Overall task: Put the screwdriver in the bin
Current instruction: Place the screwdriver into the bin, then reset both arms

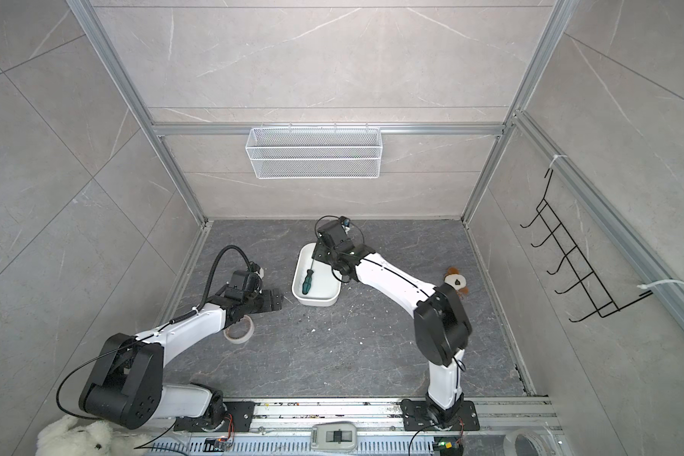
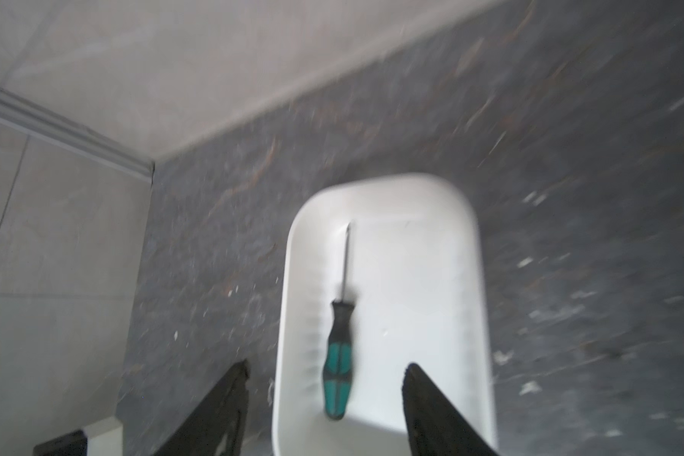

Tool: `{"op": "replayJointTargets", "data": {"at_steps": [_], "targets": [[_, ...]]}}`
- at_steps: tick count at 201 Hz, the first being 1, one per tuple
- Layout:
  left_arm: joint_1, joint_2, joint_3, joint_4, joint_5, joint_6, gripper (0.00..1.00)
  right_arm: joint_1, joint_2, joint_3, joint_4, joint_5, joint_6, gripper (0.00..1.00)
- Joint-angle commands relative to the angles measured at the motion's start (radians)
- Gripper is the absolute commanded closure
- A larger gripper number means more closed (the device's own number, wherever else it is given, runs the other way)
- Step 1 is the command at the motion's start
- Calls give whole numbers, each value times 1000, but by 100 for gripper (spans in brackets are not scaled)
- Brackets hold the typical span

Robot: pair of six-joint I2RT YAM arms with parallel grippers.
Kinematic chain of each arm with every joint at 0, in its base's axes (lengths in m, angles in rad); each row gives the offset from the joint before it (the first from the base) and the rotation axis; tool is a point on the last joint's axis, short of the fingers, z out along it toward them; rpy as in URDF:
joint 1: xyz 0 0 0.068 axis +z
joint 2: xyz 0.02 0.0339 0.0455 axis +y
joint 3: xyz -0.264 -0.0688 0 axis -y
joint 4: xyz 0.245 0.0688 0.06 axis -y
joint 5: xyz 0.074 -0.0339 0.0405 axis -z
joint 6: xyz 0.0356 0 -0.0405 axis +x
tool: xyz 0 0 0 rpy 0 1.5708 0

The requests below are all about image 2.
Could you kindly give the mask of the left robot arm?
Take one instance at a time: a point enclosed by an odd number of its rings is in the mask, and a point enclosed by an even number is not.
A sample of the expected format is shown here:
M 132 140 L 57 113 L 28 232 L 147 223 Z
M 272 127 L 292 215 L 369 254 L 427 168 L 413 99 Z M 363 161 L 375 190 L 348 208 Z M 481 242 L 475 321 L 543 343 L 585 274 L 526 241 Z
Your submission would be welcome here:
M 33 448 L 33 456 L 122 456 L 123 424 L 116 417 L 95 422 Z

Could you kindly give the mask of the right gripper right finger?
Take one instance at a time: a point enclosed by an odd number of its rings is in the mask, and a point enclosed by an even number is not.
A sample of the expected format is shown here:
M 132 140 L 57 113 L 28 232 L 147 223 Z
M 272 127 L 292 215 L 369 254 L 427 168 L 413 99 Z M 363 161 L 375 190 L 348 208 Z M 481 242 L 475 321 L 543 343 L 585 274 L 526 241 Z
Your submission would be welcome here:
M 402 397 L 412 455 L 498 455 L 418 364 L 406 368 Z

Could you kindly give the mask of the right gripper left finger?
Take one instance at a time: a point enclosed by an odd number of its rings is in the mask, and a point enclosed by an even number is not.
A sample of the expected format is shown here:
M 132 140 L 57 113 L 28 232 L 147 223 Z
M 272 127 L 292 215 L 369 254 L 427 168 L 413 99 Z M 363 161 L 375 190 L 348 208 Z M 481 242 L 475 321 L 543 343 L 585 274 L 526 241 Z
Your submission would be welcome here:
M 241 454 L 249 377 L 249 363 L 235 363 L 155 455 Z

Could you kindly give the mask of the green black screwdriver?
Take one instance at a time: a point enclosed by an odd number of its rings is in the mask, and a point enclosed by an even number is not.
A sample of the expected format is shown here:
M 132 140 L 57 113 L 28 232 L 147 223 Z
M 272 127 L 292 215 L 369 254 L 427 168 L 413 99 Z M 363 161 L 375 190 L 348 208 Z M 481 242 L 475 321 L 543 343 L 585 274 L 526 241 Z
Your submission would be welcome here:
M 355 304 L 348 290 L 351 234 L 345 230 L 342 277 L 338 298 L 332 301 L 332 329 L 322 370 L 324 410 L 329 419 L 340 421 L 347 410 L 353 384 L 352 315 Z

